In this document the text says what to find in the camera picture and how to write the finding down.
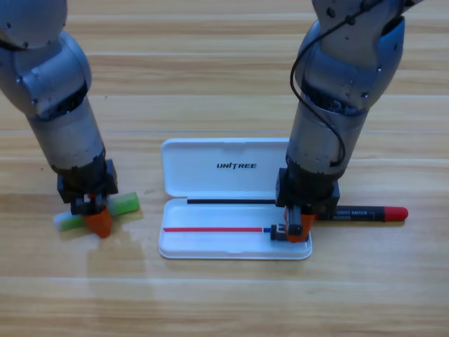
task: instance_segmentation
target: green marker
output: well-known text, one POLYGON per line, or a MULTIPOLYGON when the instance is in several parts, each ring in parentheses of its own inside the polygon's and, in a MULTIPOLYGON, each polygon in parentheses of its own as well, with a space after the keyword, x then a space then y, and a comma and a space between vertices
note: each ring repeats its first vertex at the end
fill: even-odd
MULTIPOLYGON (((139 208, 140 203, 136 192, 115 197, 107 202, 107 209, 112 217, 134 212, 139 208)), ((80 228, 86 224, 83 216, 74 216, 70 211, 54 216, 53 223, 60 232, 80 228)))

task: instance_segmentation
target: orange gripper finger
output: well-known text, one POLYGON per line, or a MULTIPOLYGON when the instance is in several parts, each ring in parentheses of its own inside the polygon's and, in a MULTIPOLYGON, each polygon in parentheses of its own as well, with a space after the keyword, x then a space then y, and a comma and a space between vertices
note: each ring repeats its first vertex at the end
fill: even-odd
POLYGON ((287 234, 287 240, 292 244, 296 244, 298 242, 305 242, 306 238, 309 236, 312 225, 315 221, 315 214, 302 214, 301 215, 301 225, 302 225, 302 234, 301 235, 289 235, 287 234))
POLYGON ((112 217, 107 209, 99 214, 85 216, 86 227, 102 239, 111 235, 112 217))

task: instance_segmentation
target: wood grain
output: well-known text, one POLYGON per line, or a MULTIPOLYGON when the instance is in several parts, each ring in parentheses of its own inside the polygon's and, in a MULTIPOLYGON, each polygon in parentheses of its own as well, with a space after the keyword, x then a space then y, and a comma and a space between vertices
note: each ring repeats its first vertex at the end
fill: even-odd
POLYGON ((69 0, 122 193, 142 210, 100 241, 67 210, 25 118, 0 96, 0 336, 449 336, 449 1, 407 13, 405 54, 340 181, 342 204, 405 225, 318 224, 302 262, 158 252, 168 138, 288 137, 288 73, 311 1, 69 0))

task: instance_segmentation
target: marker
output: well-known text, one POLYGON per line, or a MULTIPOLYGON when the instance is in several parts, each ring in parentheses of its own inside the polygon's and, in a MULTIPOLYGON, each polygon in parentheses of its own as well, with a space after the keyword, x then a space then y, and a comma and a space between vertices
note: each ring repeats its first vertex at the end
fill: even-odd
POLYGON ((323 221, 404 221, 408 210, 404 207, 381 206, 337 206, 335 213, 319 213, 317 220, 323 221))
POLYGON ((263 227, 165 227, 167 233, 270 233, 263 227))
MULTIPOLYGON (((137 211, 140 208, 139 198, 137 193, 128 193, 118 197, 109 199, 107 202, 107 210, 112 217, 121 216, 122 214, 137 211)), ((86 217, 76 215, 72 212, 57 214, 53 216, 53 223, 60 232, 66 230, 73 230, 74 228, 84 227, 87 225, 86 217)))

